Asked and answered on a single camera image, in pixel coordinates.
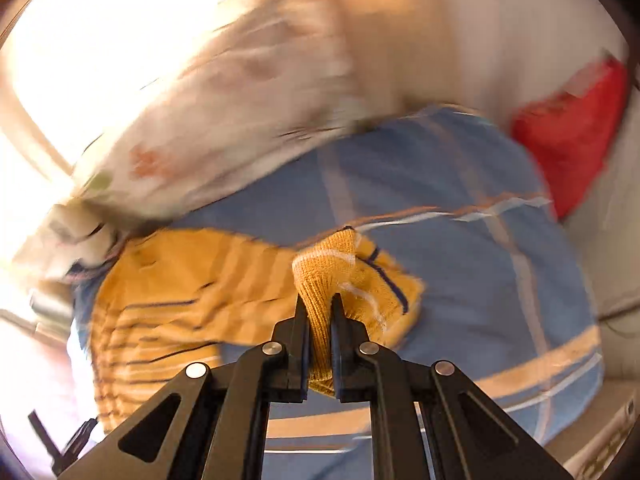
yellow garment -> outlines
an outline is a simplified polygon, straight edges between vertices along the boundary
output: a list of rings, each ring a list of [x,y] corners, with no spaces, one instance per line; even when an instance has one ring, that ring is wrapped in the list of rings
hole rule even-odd
[[[95,400],[105,431],[192,362],[222,364],[217,344],[254,346],[305,301],[310,387],[333,393],[330,301],[371,340],[393,346],[418,316],[422,283],[347,228],[296,254],[244,235],[160,230],[127,243],[96,297],[90,335]]]

silver rivet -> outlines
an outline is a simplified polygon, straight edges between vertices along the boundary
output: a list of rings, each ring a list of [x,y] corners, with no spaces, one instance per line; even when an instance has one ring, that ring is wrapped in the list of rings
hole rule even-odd
[[[436,373],[440,375],[453,375],[456,367],[449,361],[438,361],[436,363]]]
[[[187,377],[197,379],[207,373],[207,365],[202,363],[191,363],[187,366]]]
[[[262,345],[262,352],[267,355],[277,355],[282,352],[282,345],[277,341],[269,341]]]
[[[371,341],[367,341],[360,345],[360,351],[364,355],[375,355],[378,353],[378,350],[380,350],[380,347]]]

red cloth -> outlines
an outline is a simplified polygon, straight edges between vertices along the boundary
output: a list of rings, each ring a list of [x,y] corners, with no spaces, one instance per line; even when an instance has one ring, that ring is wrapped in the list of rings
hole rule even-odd
[[[626,69],[608,56],[576,73],[555,95],[517,112],[511,135],[537,160],[558,218],[583,200],[626,102]]]

